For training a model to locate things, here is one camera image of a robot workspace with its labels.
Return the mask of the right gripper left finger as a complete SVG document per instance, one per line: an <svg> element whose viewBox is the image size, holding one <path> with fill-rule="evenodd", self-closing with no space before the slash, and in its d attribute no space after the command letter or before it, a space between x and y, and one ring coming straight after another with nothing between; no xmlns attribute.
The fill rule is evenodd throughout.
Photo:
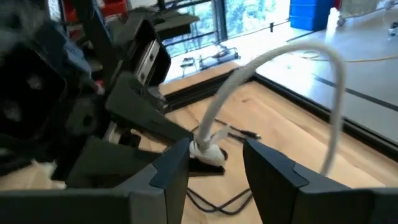
<svg viewBox="0 0 398 224"><path fill-rule="evenodd" d="M188 178L151 164L110 188L0 191L0 224L181 224Z"/></svg>

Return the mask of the grey side desk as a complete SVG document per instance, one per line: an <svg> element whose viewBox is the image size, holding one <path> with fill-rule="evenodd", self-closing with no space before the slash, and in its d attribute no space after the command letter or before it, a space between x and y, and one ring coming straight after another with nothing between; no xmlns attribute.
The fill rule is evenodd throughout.
<svg viewBox="0 0 398 224"><path fill-rule="evenodd" d="M172 39L180 35L191 33L191 24L198 22L200 18L188 13L166 9L156 10L151 7L136 7L130 10L129 15L136 14L145 17L154 26L162 40Z"/></svg>

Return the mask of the red storage bins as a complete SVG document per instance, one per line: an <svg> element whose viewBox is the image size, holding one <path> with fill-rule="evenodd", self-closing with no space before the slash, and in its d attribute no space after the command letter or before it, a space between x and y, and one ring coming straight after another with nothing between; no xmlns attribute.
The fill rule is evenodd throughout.
<svg viewBox="0 0 398 224"><path fill-rule="evenodd" d="M100 5L101 12L104 17L116 14L125 14L127 11L127 0L102 0L103 5ZM76 10L72 4L72 0L63 0L63 8L67 21L76 21Z"/></svg>

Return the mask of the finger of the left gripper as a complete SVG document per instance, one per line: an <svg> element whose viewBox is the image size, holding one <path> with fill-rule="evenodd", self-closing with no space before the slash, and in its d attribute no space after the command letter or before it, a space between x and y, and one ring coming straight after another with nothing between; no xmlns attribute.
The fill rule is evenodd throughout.
<svg viewBox="0 0 398 224"><path fill-rule="evenodd" d="M120 74L106 100L105 108L113 121L150 134L163 143L175 143L193 133L177 125L139 94L142 85L129 72Z"/></svg>
<svg viewBox="0 0 398 224"><path fill-rule="evenodd" d="M163 152L89 138L66 178L68 188L110 188L153 164L163 172L177 168L189 177L222 176L224 168L190 157L188 140L182 139Z"/></svg>

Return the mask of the blue storage bin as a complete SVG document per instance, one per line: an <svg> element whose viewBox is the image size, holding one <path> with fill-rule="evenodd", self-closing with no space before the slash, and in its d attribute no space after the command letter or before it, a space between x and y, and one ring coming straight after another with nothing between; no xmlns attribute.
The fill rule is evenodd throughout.
<svg viewBox="0 0 398 224"><path fill-rule="evenodd" d="M302 30L322 30L327 27L333 0L290 0L290 26Z"/></svg>

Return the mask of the black aluminium table frame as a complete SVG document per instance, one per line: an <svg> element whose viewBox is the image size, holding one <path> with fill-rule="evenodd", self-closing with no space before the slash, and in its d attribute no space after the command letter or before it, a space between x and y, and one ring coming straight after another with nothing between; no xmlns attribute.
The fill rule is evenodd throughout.
<svg viewBox="0 0 398 224"><path fill-rule="evenodd" d="M234 70L232 69L226 73L222 73L207 80L194 83L188 87L166 94L165 99L169 102L169 106L166 111L175 111L184 106L188 106L213 96L233 72ZM327 107L313 100L309 100L293 90L290 90L269 78L261 76L257 72L248 81L257 82L324 121L330 120L331 110ZM393 161L398 162L398 142L385 138L348 118L343 120L342 128L344 133L349 134L351 137L370 146Z"/></svg>

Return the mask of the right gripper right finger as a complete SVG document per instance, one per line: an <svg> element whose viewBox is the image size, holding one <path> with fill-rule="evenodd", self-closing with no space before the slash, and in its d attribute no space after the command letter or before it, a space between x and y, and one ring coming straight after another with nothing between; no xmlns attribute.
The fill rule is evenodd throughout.
<svg viewBox="0 0 398 224"><path fill-rule="evenodd" d="M252 139L243 159L263 224L398 224L398 188L352 189Z"/></svg>

